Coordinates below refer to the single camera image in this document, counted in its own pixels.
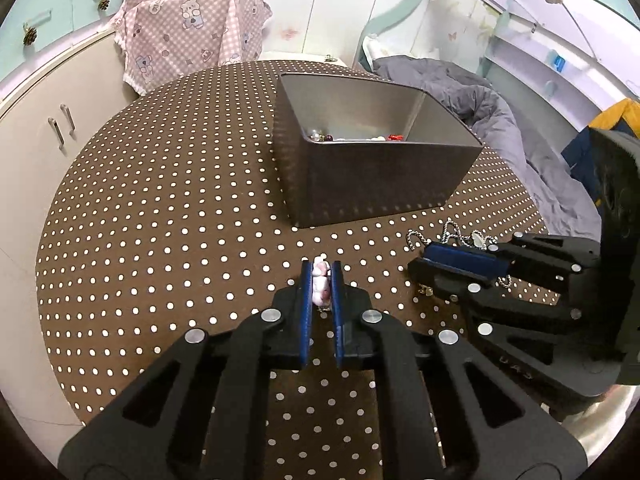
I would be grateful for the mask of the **pink checkered bear cloth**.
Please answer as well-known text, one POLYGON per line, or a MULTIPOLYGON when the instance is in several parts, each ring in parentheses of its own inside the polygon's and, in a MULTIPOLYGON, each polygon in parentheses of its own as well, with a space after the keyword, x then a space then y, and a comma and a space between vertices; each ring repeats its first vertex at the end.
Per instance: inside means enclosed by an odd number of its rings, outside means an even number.
POLYGON ((199 70, 254 61, 271 17, 264 0, 124 0, 110 21, 122 80, 144 96, 199 70))

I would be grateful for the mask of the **grey duvet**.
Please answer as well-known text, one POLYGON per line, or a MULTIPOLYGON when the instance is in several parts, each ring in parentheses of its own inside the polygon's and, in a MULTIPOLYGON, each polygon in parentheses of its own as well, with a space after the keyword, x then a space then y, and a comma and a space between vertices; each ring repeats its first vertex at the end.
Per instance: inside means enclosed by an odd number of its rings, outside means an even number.
POLYGON ((453 62, 405 55, 377 58, 373 73, 428 92, 510 167, 552 235, 601 239, 602 220, 541 131, 491 83, 453 62))

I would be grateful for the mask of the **beige cabinet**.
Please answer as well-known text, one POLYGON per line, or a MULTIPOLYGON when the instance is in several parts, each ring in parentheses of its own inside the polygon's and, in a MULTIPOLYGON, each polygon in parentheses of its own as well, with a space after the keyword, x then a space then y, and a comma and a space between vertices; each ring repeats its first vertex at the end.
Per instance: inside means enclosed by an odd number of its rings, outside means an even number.
POLYGON ((93 133, 132 99, 111 32, 81 41, 1 102, 1 393, 21 422, 78 424, 40 332, 36 257, 53 195, 93 133))

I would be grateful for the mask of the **pink white charm jewelry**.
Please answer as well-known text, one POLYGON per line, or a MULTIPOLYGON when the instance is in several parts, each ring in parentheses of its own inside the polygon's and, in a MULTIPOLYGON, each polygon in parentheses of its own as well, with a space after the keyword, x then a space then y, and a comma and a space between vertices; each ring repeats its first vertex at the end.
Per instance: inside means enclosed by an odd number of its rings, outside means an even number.
POLYGON ((321 310, 331 307, 330 265, 318 256, 312 263, 312 303, 321 310))

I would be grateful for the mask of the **brown polka dot tablecloth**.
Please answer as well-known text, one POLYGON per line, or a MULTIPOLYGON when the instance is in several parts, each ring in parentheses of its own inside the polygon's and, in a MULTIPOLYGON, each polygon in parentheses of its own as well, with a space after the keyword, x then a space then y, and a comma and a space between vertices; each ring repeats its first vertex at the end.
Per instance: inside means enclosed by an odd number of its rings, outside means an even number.
MULTIPOLYGON (((472 344, 457 297, 424 296, 410 278, 407 232, 431 244, 447 222, 499 240, 541 229, 521 181, 484 146, 442 206, 294 226, 272 145, 283 73, 351 77, 304 62, 203 70, 132 102, 67 171, 38 249, 38 304, 85 426, 187 330, 235 330, 297 283, 304 262, 312 276, 318 256, 330 283, 339 262, 346 284, 409 330, 472 344)), ((312 309, 307 364, 270 375, 265 437, 259 479, 386 479, 374 375, 338 365, 332 297, 312 309)))

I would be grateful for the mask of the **mint green drawer unit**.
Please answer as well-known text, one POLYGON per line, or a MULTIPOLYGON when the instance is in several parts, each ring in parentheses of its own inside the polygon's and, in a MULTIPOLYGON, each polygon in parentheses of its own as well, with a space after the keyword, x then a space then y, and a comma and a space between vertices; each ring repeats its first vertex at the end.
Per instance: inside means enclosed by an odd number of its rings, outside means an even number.
POLYGON ((122 0, 15 0, 1 24, 1 76, 55 41, 114 14, 122 0))

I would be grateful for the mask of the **yellow navy jacket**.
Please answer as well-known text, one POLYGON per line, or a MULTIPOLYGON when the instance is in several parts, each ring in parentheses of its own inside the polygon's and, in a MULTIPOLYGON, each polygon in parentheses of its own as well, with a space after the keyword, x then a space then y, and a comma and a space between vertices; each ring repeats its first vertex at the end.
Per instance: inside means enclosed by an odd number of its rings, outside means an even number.
POLYGON ((597 206, 602 202, 602 171, 606 139, 602 131, 639 143, 639 102, 623 99, 601 112, 562 151, 570 175, 586 189, 597 206))

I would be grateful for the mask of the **dark metal tin box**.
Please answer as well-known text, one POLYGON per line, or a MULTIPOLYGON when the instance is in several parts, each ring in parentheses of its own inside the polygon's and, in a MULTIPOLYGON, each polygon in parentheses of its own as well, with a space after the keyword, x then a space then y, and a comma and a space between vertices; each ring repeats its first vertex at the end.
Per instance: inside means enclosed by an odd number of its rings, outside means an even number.
POLYGON ((424 90, 319 73, 279 76, 272 145, 298 228, 442 206, 483 151, 424 90))

